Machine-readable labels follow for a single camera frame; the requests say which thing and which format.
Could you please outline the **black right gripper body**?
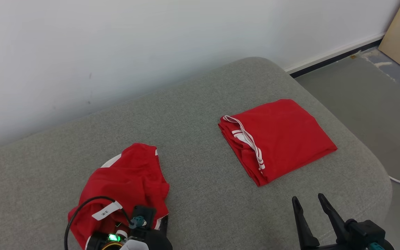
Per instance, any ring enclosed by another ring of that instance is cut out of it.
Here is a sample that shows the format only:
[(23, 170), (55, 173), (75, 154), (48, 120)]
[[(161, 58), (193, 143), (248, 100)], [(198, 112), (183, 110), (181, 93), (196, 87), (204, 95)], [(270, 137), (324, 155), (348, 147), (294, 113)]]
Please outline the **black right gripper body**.
[(336, 243), (333, 245), (320, 246), (317, 239), (302, 240), (303, 250), (351, 250), (351, 241), (347, 240), (344, 243)]

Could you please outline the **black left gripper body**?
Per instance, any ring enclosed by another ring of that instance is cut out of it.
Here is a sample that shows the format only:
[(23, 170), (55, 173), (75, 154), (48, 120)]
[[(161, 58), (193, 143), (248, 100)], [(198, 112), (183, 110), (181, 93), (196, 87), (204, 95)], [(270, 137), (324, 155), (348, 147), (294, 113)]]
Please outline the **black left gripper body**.
[(167, 238), (168, 215), (157, 219), (157, 223), (131, 229), (132, 250), (172, 250)]

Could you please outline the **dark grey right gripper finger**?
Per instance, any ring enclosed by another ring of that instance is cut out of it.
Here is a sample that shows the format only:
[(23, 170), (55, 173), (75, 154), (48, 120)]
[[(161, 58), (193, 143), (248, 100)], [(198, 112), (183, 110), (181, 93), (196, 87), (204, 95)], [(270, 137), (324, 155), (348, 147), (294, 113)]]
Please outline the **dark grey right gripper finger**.
[(318, 194), (319, 202), (323, 211), (329, 217), (330, 223), (336, 235), (336, 243), (347, 243), (348, 232), (345, 229), (345, 222), (338, 212), (333, 208), (323, 193)]
[(292, 197), (292, 206), (300, 249), (317, 249), (320, 243), (318, 239), (313, 236), (304, 217), (303, 208), (296, 196)]

